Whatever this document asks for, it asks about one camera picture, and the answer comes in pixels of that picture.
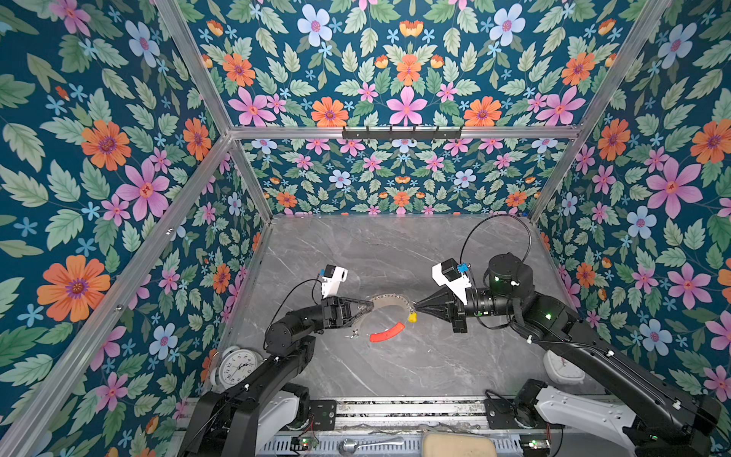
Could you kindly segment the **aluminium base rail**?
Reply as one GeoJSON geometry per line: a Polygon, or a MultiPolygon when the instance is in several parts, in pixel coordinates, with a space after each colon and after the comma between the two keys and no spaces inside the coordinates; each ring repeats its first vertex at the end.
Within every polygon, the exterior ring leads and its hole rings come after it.
{"type": "Polygon", "coordinates": [[[496,396],[333,397],[311,400],[280,392],[262,409],[260,419],[277,420],[281,432],[354,432],[361,434],[436,430],[458,434],[522,434],[549,437],[562,425],[540,419],[530,425],[513,416],[511,403],[496,396]]]}

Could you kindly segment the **aluminium horizontal back bar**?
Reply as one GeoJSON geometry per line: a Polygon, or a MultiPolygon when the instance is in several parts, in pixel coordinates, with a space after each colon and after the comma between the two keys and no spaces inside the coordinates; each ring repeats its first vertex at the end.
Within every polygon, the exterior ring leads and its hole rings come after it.
{"type": "Polygon", "coordinates": [[[461,138],[564,138],[575,139],[579,129],[574,126],[546,127],[234,127],[228,133],[237,140],[246,139],[355,139],[390,141],[414,139],[417,141],[451,140],[461,138]]]}

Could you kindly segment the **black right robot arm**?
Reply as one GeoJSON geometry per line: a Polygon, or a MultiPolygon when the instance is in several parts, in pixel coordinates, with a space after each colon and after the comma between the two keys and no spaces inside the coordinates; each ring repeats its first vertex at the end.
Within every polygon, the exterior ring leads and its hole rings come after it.
{"type": "Polygon", "coordinates": [[[432,277],[439,289],[416,303],[417,312],[451,323],[456,333],[468,330],[470,318],[504,316],[527,343],[567,360],[619,400],[584,399],[530,379],[513,400],[519,425],[576,428],[635,456],[712,455],[721,403],[671,386],[602,340],[571,307],[536,291],[533,270],[519,257],[494,256],[480,288],[453,259],[434,266],[432,277]]]}

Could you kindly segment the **round white alarm clock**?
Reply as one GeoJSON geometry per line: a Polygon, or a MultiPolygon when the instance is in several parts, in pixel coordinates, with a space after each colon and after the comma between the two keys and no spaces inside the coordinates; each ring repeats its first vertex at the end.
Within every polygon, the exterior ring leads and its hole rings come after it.
{"type": "Polygon", "coordinates": [[[244,381],[264,362],[259,352],[231,346],[224,350],[219,365],[211,373],[211,386],[227,390],[244,381]]]}

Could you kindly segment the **black hook rail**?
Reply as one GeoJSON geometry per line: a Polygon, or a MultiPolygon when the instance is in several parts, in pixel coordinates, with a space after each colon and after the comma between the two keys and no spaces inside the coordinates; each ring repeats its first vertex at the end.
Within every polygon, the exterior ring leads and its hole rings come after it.
{"type": "Polygon", "coordinates": [[[375,140],[375,141],[391,141],[391,140],[416,140],[416,141],[432,141],[432,140],[452,140],[460,139],[463,134],[462,128],[443,128],[443,127],[361,127],[361,128],[344,128],[341,131],[341,137],[344,140],[375,140]]]}

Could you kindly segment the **aluminium left diagonal bar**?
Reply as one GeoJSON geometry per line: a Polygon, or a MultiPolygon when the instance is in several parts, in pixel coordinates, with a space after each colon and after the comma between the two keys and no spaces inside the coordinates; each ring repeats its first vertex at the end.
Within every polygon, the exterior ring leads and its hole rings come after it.
{"type": "Polygon", "coordinates": [[[219,138],[188,179],[125,270],[113,282],[105,298],[11,424],[1,440],[3,456],[32,455],[37,442],[48,431],[55,415],[72,395],[93,357],[106,342],[121,314],[128,308],[131,297],[171,241],[171,234],[181,225],[209,182],[209,177],[225,159],[232,142],[228,133],[219,138]]]}

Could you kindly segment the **large keyring with red grip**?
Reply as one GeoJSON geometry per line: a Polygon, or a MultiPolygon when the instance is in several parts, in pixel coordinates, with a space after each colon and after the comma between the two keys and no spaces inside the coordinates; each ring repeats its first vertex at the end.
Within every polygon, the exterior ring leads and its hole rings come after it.
{"type": "MultiPolygon", "coordinates": [[[[407,328],[407,324],[411,324],[409,323],[409,321],[407,321],[409,314],[411,312],[416,312],[416,310],[414,309],[414,303],[403,295],[386,293],[370,297],[369,300],[374,303],[373,313],[377,310],[380,310],[381,308],[400,308],[402,310],[402,317],[398,319],[396,323],[390,326],[388,329],[380,332],[369,333],[369,343],[371,344],[384,343],[397,337],[407,328]]],[[[361,332],[362,325],[359,328],[352,329],[350,333],[350,339],[357,339],[363,335],[363,333],[361,332]]]]}

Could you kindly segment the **white square clock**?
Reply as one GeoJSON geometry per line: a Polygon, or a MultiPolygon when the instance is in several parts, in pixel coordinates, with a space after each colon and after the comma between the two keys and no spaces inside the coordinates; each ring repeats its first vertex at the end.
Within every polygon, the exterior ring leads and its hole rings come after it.
{"type": "Polygon", "coordinates": [[[548,377],[556,384],[573,386],[586,380],[581,369],[554,352],[546,352],[543,361],[548,377]]]}

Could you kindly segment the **aluminium frame post back right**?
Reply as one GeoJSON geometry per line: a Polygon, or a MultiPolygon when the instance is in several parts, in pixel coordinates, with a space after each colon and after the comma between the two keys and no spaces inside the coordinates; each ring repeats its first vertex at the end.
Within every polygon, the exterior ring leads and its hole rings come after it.
{"type": "Polygon", "coordinates": [[[541,215],[546,210],[558,188],[560,188],[565,175],[572,168],[577,155],[586,144],[589,135],[591,135],[593,129],[602,118],[615,91],[619,89],[622,82],[626,79],[630,67],[636,61],[656,26],[660,25],[664,12],[671,5],[672,1],[660,0],[647,1],[643,5],[638,19],[628,32],[626,40],[624,40],[622,47],[619,49],[613,66],[608,70],[607,76],[605,76],[605,79],[584,113],[582,121],[579,124],[577,138],[573,139],[563,152],[562,158],[558,161],[552,171],[552,175],[550,175],[546,185],[542,189],[542,194],[535,207],[529,213],[529,220],[532,225],[538,226],[541,215]]]}

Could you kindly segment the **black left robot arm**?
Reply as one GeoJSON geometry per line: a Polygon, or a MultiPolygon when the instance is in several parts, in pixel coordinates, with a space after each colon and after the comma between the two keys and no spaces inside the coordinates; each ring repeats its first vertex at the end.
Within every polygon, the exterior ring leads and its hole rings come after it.
{"type": "Polygon", "coordinates": [[[265,332],[268,358],[244,380],[222,392],[208,392],[193,411],[180,456],[254,456],[263,411],[275,395],[291,388],[314,356],[317,333],[346,329],[372,312],[369,300],[331,296],[317,306],[288,312],[265,332]]]}

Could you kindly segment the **aluminium frame post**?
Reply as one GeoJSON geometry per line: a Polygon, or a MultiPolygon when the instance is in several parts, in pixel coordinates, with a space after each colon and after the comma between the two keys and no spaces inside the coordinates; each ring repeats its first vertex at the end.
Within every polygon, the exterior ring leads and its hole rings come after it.
{"type": "Polygon", "coordinates": [[[541,215],[546,210],[558,188],[560,188],[565,175],[572,168],[577,155],[586,144],[589,135],[591,135],[593,129],[602,118],[615,91],[619,89],[622,82],[626,79],[630,67],[636,61],[656,26],[660,25],[664,12],[671,5],[672,1],[660,0],[647,1],[643,5],[638,19],[628,32],[626,40],[624,40],[622,47],[619,49],[613,66],[608,70],[607,76],[605,76],[605,79],[584,113],[582,121],[579,124],[577,138],[573,139],[563,152],[562,158],[558,161],[552,171],[552,175],[550,175],[546,185],[542,189],[542,194],[535,207],[529,213],[529,220],[532,225],[538,226],[541,215]]]}
{"type": "Polygon", "coordinates": [[[186,64],[190,77],[196,89],[203,97],[203,102],[211,114],[215,129],[222,140],[233,144],[231,158],[242,173],[243,181],[247,185],[255,208],[259,212],[263,224],[267,227],[273,217],[264,192],[258,182],[255,171],[247,159],[244,147],[239,139],[232,136],[234,125],[231,121],[219,91],[217,91],[211,74],[207,70],[199,48],[195,42],[190,27],[184,19],[182,10],[177,1],[157,1],[156,7],[161,18],[173,39],[182,60],[186,64]]]}

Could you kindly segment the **beige foam pad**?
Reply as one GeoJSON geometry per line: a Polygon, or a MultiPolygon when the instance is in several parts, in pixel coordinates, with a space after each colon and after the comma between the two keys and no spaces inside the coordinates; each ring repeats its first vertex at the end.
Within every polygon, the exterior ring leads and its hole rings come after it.
{"type": "Polygon", "coordinates": [[[497,457],[489,438],[453,433],[427,433],[422,441],[422,457],[497,457]]]}

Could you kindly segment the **aluminium frame post back left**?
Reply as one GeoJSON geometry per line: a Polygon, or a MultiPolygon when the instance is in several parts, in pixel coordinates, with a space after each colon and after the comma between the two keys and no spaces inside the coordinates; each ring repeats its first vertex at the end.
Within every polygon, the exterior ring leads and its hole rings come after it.
{"type": "Polygon", "coordinates": [[[199,48],[195,42],[190,27],[184,19],[182,10],[177,1],[157,1],[156,7],[161,18],[173,39],[182,60],[186,64],[190,77],[196,89],[203,97],[203,102],[211,114],[215,129],[222,140],[233,144],[231,158],[242,173],[243,181],[247,185],[255,208],[259,212],[263,224],[267,227],[273,217],[264,192],[258,182],[255,171],[247,159],[244,147],[239,139],[232,136],[234,125],[231,121],[219,91],[217,91],[211,74],[207,70],[199,48]]]}

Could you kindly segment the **metal spoon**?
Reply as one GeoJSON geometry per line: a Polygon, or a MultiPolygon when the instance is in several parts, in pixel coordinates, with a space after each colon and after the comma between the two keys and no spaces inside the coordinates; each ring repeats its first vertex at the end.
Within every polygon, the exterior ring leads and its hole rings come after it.
{"type": "Polygon", "coordinates": [[[401,447],[405,445],[403,437],[392,437],[388,440],[377,442],[363,442],[355,439],[345,439],[338,444],[338,452],[341,456],[354,456],[360,449],[373,449],[374,447],[401,447]]]}

